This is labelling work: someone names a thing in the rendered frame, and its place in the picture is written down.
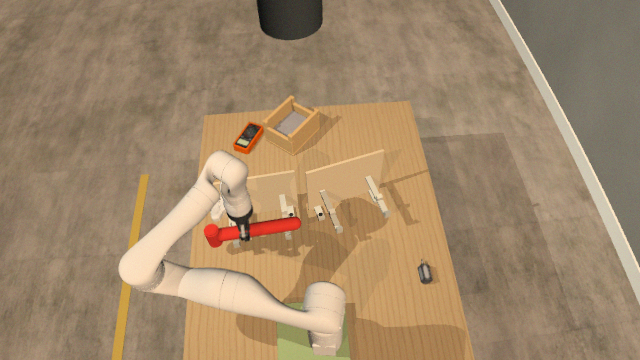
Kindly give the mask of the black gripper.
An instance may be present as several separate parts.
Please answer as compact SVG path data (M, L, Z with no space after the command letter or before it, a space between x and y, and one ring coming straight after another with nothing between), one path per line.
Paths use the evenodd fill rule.
M250 235L250 233L249 233L250 226L249 226L249 220L248 219L252 216L252 214L253 214L253 206L251 207L251 210L246 215L244 215L242 217L233 217L233 216L230 216L227 213L229 219L234 221L234 222L236 222L236 225L238 227L238 231L241 232L241 234L239 234L239 238L241 239L241 241L247 242L247 241L251 240L251 237L249 238L249 236L248 236L248 234ZM247 222L247 228L246 228L246 222ZM246 229L244 229L244 228L246 228ZM245 231L247 231L247 232L245 232Z

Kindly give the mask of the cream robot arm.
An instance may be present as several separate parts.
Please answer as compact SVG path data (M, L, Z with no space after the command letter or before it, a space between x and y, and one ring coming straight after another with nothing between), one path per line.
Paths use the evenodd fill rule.
M226 212L242 217L251 210L246 186L248 173L247 165L230 153L224 150L212 153L181 201L122 256L120 277L142 292L177 296L219 310L305 329L314 355L336 356L342 343L346 302L346 294L338 285L327 281L310 284L301 311L280 302L249 274L223 268L191 268L163 259L173 244L210 210L214 222L220 221ZM215 179L221 181L222 196L213 185Z

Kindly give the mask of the small wooden crate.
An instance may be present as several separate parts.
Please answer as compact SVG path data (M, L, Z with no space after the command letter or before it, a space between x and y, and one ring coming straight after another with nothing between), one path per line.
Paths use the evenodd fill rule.
M262 122L266 141L292 156L320 130L319 109L312 112L295 103L293 96L289 96Z

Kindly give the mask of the orange digital multimeter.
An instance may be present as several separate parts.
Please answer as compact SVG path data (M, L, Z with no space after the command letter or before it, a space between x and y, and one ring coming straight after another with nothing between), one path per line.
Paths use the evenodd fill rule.
M234 150L249 154L263 133L262 125L249 122L233 143Z

